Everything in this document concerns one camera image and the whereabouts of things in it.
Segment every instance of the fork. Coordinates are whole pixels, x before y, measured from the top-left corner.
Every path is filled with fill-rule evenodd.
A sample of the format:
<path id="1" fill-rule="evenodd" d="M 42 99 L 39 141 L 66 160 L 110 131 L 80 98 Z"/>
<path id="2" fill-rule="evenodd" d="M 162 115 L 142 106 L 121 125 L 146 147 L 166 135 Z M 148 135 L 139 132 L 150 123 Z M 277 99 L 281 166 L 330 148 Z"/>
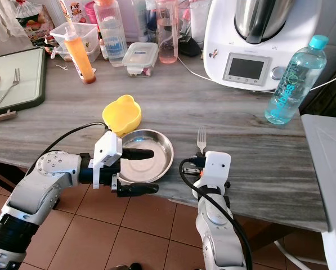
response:
<path id="1" fill-rule="evenodd" d="M 11 88 L 13 88 L 14 86 L 18 85 L 20 82 L 20 69 L 17 68 L 15 69 L 15 73 L 14 73 L 14 81 L 12 82 L 12 86 L 9 87 L 9 89 L 3 94 L 3 96 L 0 98 L 0 103 L 3 101 L 3 99 L 6 97 L 6 95 L 8 94 L 9 90 Z"/>
<path id="2" fill-rule="evenodd" d="M 198 129 L 198 137 L 196 138 L 196 145 L 200 149 L 200 152 L 203 153 L 204 148 L 207 146 L 207 132 L 205 127 L 200 127 Z"/>

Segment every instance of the cutting board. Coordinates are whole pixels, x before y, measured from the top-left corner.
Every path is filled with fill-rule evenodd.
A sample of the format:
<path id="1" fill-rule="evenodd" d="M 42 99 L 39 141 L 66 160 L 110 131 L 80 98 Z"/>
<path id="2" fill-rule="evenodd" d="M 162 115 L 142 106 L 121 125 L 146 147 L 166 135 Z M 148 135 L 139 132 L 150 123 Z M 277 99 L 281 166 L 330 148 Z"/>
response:
<path id="1" fill-rule="evenodd" d="M 0 98 L 12 85 L 20 68 L 20 83 L 10 89 L 0 103 L 0 114 L 38 106 L 44 101 L 46 60 L 42 48 L 0 56 Z"/>

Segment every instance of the food package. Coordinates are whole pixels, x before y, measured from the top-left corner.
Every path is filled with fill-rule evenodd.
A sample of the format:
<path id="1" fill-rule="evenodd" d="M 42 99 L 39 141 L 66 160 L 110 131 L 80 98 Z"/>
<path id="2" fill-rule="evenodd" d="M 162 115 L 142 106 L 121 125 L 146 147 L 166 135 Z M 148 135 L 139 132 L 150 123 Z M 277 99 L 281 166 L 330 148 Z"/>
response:
<path id="1" fill-rule="evenodd" d="M 77 0 L 59 0 L 62 12 L 66 20 L 73 23 L 90 23 L 85 12 L 83 1 Z"/>
<path id="2" fill-rule="evenodd" d="M 43 4 L 30 3 L 25 0 L 17 0 L 16 19 L 24 28 L 34 46 L 44 45 L 44 37 L 54 39 L 49 32 L 54 29 L 46 7 Z"/>

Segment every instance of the metal bowl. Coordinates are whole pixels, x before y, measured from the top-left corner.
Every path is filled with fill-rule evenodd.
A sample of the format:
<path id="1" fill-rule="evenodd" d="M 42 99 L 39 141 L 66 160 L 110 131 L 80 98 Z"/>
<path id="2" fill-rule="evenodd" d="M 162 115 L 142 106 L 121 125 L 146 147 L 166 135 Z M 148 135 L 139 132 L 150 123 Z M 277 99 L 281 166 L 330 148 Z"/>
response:
<path id="1" fill-rule="evenodd" d="M 127 183 L 151 183 L 161 178 L 173 163 L 174 150 L 169 139 L 151 129 L 139 129 L 126 134 L 123 147 L 150 149 L 154 157 L 144 160 L 120 160 L 119 179 Z"/>

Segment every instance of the yellow silicone mold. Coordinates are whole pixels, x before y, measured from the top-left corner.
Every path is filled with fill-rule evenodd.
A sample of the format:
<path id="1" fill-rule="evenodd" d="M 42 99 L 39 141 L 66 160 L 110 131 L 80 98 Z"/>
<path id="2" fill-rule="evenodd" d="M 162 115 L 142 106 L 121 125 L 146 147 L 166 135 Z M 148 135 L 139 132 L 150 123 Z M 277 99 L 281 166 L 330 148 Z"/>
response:
<path id="1" fill-rule="evenodd" d="M 136 129 L 141 121 L 141 109 L 128 94 L 119 97 L 102 111 L 102 118 L 119 137 Z"/>

